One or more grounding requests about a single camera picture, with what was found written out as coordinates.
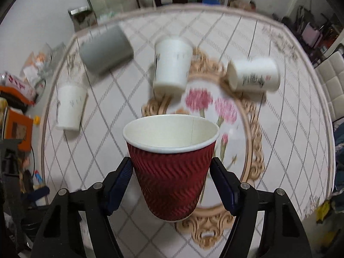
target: floral print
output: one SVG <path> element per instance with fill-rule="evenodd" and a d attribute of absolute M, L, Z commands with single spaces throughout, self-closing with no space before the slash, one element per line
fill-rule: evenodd
<path fill-rule="evenodd" d="M 207 89 L 190 89 L 185 98 L 185 104 L 191 111 L 199 111 L 205 118 L 204 111 L 213 103 L 213 97 Z"/>
<path fill-rule="evenodd" d="M 221 127 L 224 121 L 233 124 L 237 119 L 237 110 L 232 100 L 217 98 L 215 110 L 218 114 L 217 125 Z"/>
<path fill-rule="evenodd" d="M 225 151 L 228 144 L 228 134 L 223 134 L 221 138 L 221 150 L 220 150 L 220 160 L 223 162 L 225 158 Z"/>
<path fill-rule="evenodd" d="M 190 114 L 190 112 L 188 110 L 185 110 L 184 108 L 180 107 L 179 109 L 177 109 L 174 114 Z"/>

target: red paper cup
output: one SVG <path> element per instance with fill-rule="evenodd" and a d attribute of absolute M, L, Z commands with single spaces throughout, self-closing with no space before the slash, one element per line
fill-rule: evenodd
<path fill-rule="evenodd" d="M 156 217 L 179 221 L 194 211 L 218 136 L 216 124 L 184 114 L 143 117 L 124 127 L 144 199 Z"/>

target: cup rim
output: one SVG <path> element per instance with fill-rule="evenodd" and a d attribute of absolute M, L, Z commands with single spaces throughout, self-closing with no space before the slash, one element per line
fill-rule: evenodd
<path fill-rule="evenodd" d="M 82 83 L 76 82 L 74 80 L 66 80 L 64 82 L 60 82 L 59 84 L 57 84 L 57 89 L 60 89 L 64 86 L 67 86 L 68 84 L 83 88 L 84 90 L 87 90 L 87 87 L 85 85 L 83 85 Z"/>
<path fill-rule="evenodd" d="M 152 116 L 146 116 L 146 117 L 141 117 L 139 119 L 135 119 L 131 122 L 129 122 L 127 125 L 125 125 L 125 127 L 123 128 L 123 138 L 125 139 L 125 141 L 127 143 L 129 143 L 130 145 L 139 148 L 141 150 L 147 151 L 147 152 L 152 152 L 152 153 L 161 153 L 161 154 L 173 154 L 173 153 L 185 153 L 185 152 L 190 152 L 190 151 L 195 151 L 195 150 L 199 150 L 202 148 L 205 148 L 208 145 L 211 145 L 213 142 L 215 142 L 218 138 L 218 136 L 220 135 L 220 128 L 218 127 L 218 125 L 216 125 L 214 122 L 211 122 L 203 117 L 199 117 L 199 116 L 194 116 L 194 115 L 189 115 L 189 114 L 158 114 L 159 116 L 179 116 L 181 117 L 182 115 L 188 115 L 193 117 L 194 119 L 199 119 L 199 120 L 206 120 L 208 121 L 210 124 L 212 124 L 213 126 L 215 126 L 217 128 L 217 132 L 214 136 L 212 136 L 210 139 L 202 142 L 202 143 L 197 143 L 197 144 L 193 144 L 193 145 L 189 145 L 189 146 L 183 146 L 183 147 L 157 147 L 157 146 L 150 146 L 150 145 L 145 145 L 145 144 L 141 144 L 138 142 L 135 142 L 133 140 L 131 140 L 127 135 L 126 135 L 126 129 L 128 129 L 130 127 L 131 124 L 135 123 L 136 121 L 142 119 L 151 119 L 152 117 L 156 117 L 156 115 L 152 115 Z"/>
<path fill-rule="evenodd" d="M 166 40 L 166 39 L 171 39 L 171 40 L 181 40 L 183 41 L 184 43 L 188 44 L 192 49 L 194 48 L 194 45 L 193 43 L 187 39 L 187 38 L 184 38 L 184 37 L 181 37 L 181 36 L 178 36 L 178 35 L 164 35 L 164 36 L 161 36 L 159 37 L 156 41 L 155 41 L 155 44 L 154 44 L 154 48 L 159 44 L 161 43 L 163 40 Z"/>

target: white tablecloth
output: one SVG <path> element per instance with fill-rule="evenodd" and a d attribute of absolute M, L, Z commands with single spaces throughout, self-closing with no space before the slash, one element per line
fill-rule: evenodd
<path fill-rule="evenodd" d="M 119 22 L 134 49 L 134 60 L 98 77 L 85 71 L 79 47 Z M 205 63 L 220 60 L 216 71 L 190 71 L 187 92 L 179 102 L 153 98 L 150 68 L 154 42 L 162 35 L 188 38 Z M 219 84 L 231 58 L 274 58 L 281 72 L 276 93 L 232 94 Z M 312 213 L 333 186 L 333 134 L 319 81 L 296 39 L 282 24 L 258 14 L 223 7 L 168 6 L 120 15 L 104 26 L 79 32 L 71 40 L 54 82 L 72 78 L 88 87 L 80 133 L 56 129 L 57 88 L 51 89 L 42 123 L 41 164 L 49 201 L 61 188 L 86 189 L 102 181 L 128 155 L 122 129 L 142 115 L 200 113 L 188 108 L 190 90 L 208 90 L 212 104 L 205 116 L 216 120 L 216 101 L 236 107 L 235 121 L 221 126 L 216 155 L 242 181 L 255 188 L 283 188 L 301 219 Z M 221 149 L 223 135 L 228 144 Z M 226 213 L 211 179 L 204 199 L 186 225 L 163 222 L 148 210 L 135 176 L 111 225 L 125 257 L 218 257 L 233 218 Z M 259 213 L 252 248 L 263 225 Z"/>

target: cable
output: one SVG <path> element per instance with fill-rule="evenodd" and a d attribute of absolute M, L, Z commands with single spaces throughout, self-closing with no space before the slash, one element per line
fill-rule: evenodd
<path fill-rule="evenodd" d="M 32 152 L 32 157 L 33 157 L 33 173 L 32 173 L 32 178 L 34 177 L 35 175 L 35 167 L 36 167 L 36 164 L 35 164 L 35 154 L 33 153 L 33 148 L 31 146 L 31 152 Z"/>

